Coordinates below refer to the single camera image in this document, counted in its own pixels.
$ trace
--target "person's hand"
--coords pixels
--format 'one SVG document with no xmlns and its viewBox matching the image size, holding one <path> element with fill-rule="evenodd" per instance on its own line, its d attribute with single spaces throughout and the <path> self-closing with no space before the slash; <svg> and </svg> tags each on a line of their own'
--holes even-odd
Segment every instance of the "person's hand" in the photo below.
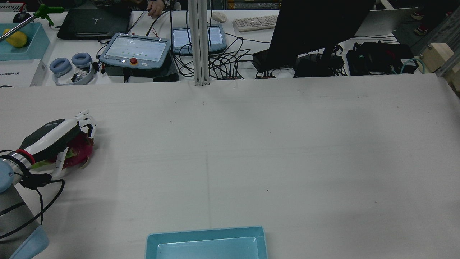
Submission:
<svg viewBox="0 0 460 259">
<path fill-rule="evenodd" d="M 164 8 L 165 8 L 165 3 L 163 3 L 162 0 L 150 1 L 149 4 L 147 5 L 147 9 L 151 9 L 151 10 L 149 11 L 147 15 L 155 18 L 159 16 L 161 12 L 163 12 Z"/>
</svg>

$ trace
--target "mango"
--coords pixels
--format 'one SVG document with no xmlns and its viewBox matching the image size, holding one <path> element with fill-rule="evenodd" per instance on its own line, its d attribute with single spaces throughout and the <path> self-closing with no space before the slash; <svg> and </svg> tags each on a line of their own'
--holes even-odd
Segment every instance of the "mango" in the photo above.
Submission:
<svg viewBox="0 0 460 259">
<path fill-rule="evenodd" d="M 5 29 L 3 34 L 7 33 L 8 31 L 10 31 L 10 29 Z M 24 47 L 27 43 L 27 35 L 21 31 L 17 31 L 6 38 L 5 41 L 13 45 L 13 47 Z"/>
</svg>

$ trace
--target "red ring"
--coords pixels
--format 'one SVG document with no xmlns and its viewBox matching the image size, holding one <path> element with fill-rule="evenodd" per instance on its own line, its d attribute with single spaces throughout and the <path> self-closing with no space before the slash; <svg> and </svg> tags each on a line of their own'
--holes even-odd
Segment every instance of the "red ring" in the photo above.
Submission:
<svg viewBox="0 0 460 259">
<path fill-rule="evenodd" d="M 35 164 L 35 159 L 34 157 L 27 151 L 25 151 L 24 149 L 18 149 L 16 150 L 17 153 L 20 153 L 22 155 L 25 155 L 27 159 L 29 159 L 30 163 L 33 165 Z"/>
</svg>

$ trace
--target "white keyboard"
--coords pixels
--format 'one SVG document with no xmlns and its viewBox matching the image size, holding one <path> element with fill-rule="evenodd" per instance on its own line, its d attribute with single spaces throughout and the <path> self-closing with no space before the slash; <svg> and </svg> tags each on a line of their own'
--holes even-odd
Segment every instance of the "white keyboard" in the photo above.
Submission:
<svg viewBox="0 0 460 259">
<path fill-rule="evenodd" d="M 239 32 L 272 29 L 275 27 L 276 19 L 278 19 L 277 15 L 235 19 L 233 20 L 233 26 Z"/>
</svg>

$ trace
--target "black laptop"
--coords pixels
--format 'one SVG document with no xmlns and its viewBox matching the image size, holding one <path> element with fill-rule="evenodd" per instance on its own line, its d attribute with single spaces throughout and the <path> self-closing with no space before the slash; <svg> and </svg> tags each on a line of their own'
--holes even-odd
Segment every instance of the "black laptop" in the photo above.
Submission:
<svg viewBox="0 0 460 259">
<path fill-rule="evenodd" d="M 129 8 L 71 9 L 57 37 L 65 40 L 111 39 L 117 32 L 128 32 Z"/>
</svg>

